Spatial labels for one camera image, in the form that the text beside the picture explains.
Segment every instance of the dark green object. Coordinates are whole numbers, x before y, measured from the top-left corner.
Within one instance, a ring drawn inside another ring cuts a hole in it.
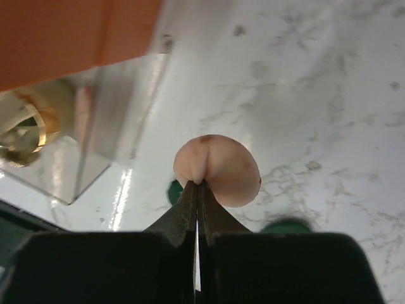
[[[308,223],[296,218],[279,220],[266,226],[260,233],[311,233]]]
[[[173,182],[170,183],[169,189],[167,190],[167,196],[169,197],[169,201],[172,206],[174,206],[177,203],[177,201],[181,197],[182,193],[183,193],[183,187],[175,179]]]

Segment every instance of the pink object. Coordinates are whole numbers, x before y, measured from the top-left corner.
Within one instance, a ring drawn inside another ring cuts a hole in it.
[[[200,184],[205,179],[216,200],[227,207],[247,205],[261,185],[252,154],[240,142],[223,135],[191,139],[177,152],[173,169],[182,187],[187,181]]]

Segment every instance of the marble surface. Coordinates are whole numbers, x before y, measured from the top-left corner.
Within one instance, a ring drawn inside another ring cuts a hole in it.
[[[170,207],[181,145],[223,134],[263,181],[229,209],[238,220],[258,231],[293,215],[346,233],[387,303],[405,303],[405,1],[190,1],[182,22],[129,166],[71,206],[4,174],[0,197],[72,230],[142,230]]]

